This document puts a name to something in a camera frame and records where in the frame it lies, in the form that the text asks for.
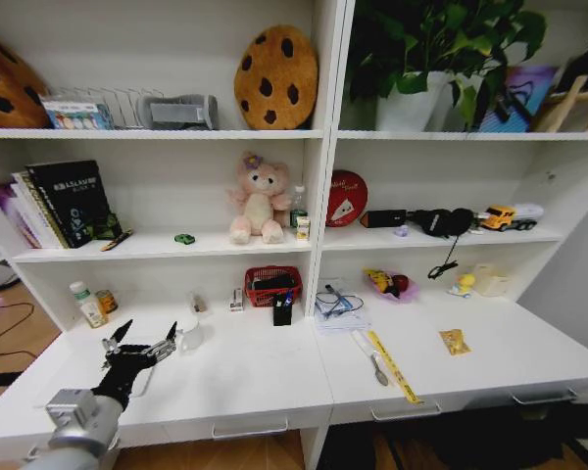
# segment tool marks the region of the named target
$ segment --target white cabinet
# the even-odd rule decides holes
[[[561,65],[585,49],[588,0],[532,3],[550,25],[534,63]],[[100,360],[99,340],[129,318],[134,338],[159,339],[187,314],[185,296],[196,287],[214,312],[204,322],[205,343],[193,355],[174,355],[157,366],[146,395],[122,416],[121,446],[301,429],[313,468],[329,422],[405,419],[513,403],[514,397],[558,400],[569,389],[588,392],[588,350],[515,303],[588,211],[588,134],[340,128],[354,6],[354,0],[49,0],[31,10],[24,0],[0,3],[0,39],[49,84],[213,94],[222,126],[213,132],[0,129],[0,182],[25,164],[95,159],[122,225],[135,229],[107,253],[99,251],[101,243],[32,250],[0,212],[1,254],[64,332],[0,398],[0,458],[24,456],[52,431],[37,403],[42,390],[96,385],[70,384],[57,375],[73,354]],[[274,24],[298,26],[318,52],[318,101],[306,130],[249,130],[235,104],[232,81],[241,54]],[[245,150],[287,163],[292,183],[305,184],[309,242],[289,232],[279,245],[228,242],[235,211],[225,190],[235,187]],[[367,210],[483,211],[491,204],[533,202],[546,215],[532,231],[463,236],[455,252],[460,267],[429,281],[427,272],[442,263],[450,241],[414,226],[407,238],[357,222],[324,228],[331,173],[338,168],[366,181]],[[175,243],[173,236],[183,232],[197,242]],[[455,275],[476,262],[494,263],[510,276],[504,298],[445,293]],[[303,296],[290,327],[272,327],[269,308],[247,305],[233,315],[224,306],[246,269],[269,264],[301,272]],[[362,282],[363,267],[405,272],[420,285],[420,298],[410,305],[376,298]],[[423,405],[415,409],[398,387],[379,386],[369,359],[348,335],[316,332],[321,276],[353,285]],[[84,325],[68,289],[75,280],[118,294],[121,307],[110,325]],[[464,330],[471,353],[446,352],[438,332],[453,328]]]

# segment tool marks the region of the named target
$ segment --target small bottle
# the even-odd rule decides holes
[[[290,227],[296,228],[298,226],[296,217],[304,217],[306,215],[305,186],[294,186],[294,198],[292,199],[292,209],[290,209]]]
[[[87,318],[87,321],[92,328],[98,328],[109,321],[109,318],[100,305],[98,298],[87,289],[84,282],[73,282],[70,284],[70,290],[74,294],[74,298],[76,299],[80,311],[85,315],[85,318]]]

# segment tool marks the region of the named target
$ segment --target red round sign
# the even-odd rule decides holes
[[[368,188],[362,178],[353,171],[336,169],[331,176],[326,226],[345,227],[357,220],[367,202]]]

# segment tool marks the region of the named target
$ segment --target red basket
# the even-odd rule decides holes
[[[264,290],[254,290],[251,288],[253,281],[255,280],[266,281],[282,274],[290,274],[292,276],[292,279],[294,279],[294,287]],[[301,295],[303,281],[301,281],[301,275],[299,274],[298,269],[295,267],[253,267],[246,271],[246,275],[244,276],[244,289],[246,291],[246,297],[250,299],[253,306],[272,306],[272,297],[277,294],[286,294],[287,291],[292,291],[293,300],[296,301],[296,299],[298,299],[298,297]]]

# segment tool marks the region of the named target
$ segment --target wooden floor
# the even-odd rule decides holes
[[[19,284],[0,293],[0,306],[32,302],[35,312],[26,322],[0,339],[0,352],[28,350],[40,354],[59,334],[52,321]],[[26,306],[0,309],[0,332],[27,313]],[[32,358],[25,354],[0,357],[0,372],[25,370]],[[396,470],[396,464],[383,436],[372,428],[377,470]],[[406,470],[447,470],[433,449],[415,440],[394,443]],[[0,462],[0,470],[15,470],[20,464]],[[237,441],[199,441],[123,449],[115,470],[301,470],[303,451],[298,432],[282,436]],[[550,460],[534,470],[587,470],[588,467],[568,447],[563,460]]]

